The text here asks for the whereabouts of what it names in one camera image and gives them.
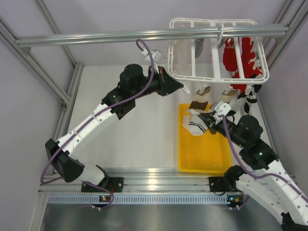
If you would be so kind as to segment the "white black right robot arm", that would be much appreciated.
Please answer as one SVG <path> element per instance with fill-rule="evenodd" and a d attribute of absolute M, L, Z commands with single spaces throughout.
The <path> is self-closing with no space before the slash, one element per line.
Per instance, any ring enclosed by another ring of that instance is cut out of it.
<path fill-rule="evenodd" d="M 266 209 L 284 231 L 308 229 L 308 198 L 284 169 L 272 148 L 262 139 L 263 128 L 251 116 L 242 116 L 238 123 L 221 115 L 220 122 L 211 114 L 198 117 L 212 134 L 220 133 L 228 139 L 237 165 L 224 174 L 224 184 L 230 191 L 241 191 Z"/>

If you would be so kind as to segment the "white plastic clip hanger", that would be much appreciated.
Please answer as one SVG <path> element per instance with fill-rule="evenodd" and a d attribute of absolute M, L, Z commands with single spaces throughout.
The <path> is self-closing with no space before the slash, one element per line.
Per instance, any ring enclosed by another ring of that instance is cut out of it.
<path fill-rule="evenodd" d="M 269 69 L 262 45 L 261 31 L 251 30 L 257 23 L 250 19 L 174 18 L 171 29 L 218 29 L 213 38 L 204 39 L 202 54 L 195 58 L 194 40 L 188 40 L 188 74 L 178 75 L 173 68 L 172 41 L 168 47 L 167 72 L 177 80 L 222 84 L 227 88 L 240 86 L 248 94 L 254 85 L 269 79 Z"/>

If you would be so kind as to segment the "brown beige ribbed sock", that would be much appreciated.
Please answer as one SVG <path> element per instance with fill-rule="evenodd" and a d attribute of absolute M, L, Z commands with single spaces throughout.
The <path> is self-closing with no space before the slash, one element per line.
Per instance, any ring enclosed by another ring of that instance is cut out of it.
<path fill-rule="evenodd" d="M 211 87 L 203 85 L 194 95 L 189 106 L 190 110 L 205 112 L 210 99 Z"/>

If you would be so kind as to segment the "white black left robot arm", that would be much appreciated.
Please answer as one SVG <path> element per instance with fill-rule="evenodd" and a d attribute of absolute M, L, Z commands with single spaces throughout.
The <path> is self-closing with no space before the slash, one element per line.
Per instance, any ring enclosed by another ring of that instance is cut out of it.
<path fill-rule="evenodd" d="M 48 140 L 45 149 L 53 168 L 67 182 L 87 181 L 98 191 L 109 185 L 109 176 L 98 165 L 81 162 L 83 149 L 110 125 L 121 120 L 136 106 L 136 99 L 157 93 L 168 96 L 184 85 L 170 77 L 162 66 L 150 66 L 148 76 L 138 64 L 127 65 L 119 76 L 117 87 L 110 91 L 76 128 L 57 140 Z"/>

